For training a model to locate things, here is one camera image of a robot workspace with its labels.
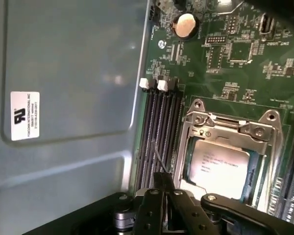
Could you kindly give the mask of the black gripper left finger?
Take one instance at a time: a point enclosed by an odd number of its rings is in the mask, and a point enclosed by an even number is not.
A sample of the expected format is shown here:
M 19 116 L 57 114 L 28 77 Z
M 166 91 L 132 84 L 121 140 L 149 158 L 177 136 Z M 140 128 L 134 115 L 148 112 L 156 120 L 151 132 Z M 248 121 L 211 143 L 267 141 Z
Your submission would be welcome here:
M 135 196 L 117 192 L 28 232 L 29 235 L 159 235 L 164 173 Z

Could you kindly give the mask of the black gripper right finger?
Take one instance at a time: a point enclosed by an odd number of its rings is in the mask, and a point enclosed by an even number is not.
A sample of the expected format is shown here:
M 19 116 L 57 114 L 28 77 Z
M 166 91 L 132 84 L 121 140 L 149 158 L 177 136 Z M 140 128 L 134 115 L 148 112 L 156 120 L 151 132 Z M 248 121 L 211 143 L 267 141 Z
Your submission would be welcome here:
M 291 233 L 290 223 L 217 194 L 205 195 L 200 200 L 201 205 L 197 206 L 187 194 L 175 189 L 172 176 L 169 173 L 163 173 L 163 183 L 166 193 L 171 198 L 174 208 L 181 215 L 190 235 L 220 234 L 205 210 L 252 225 L 266 235 L 288 235 Z

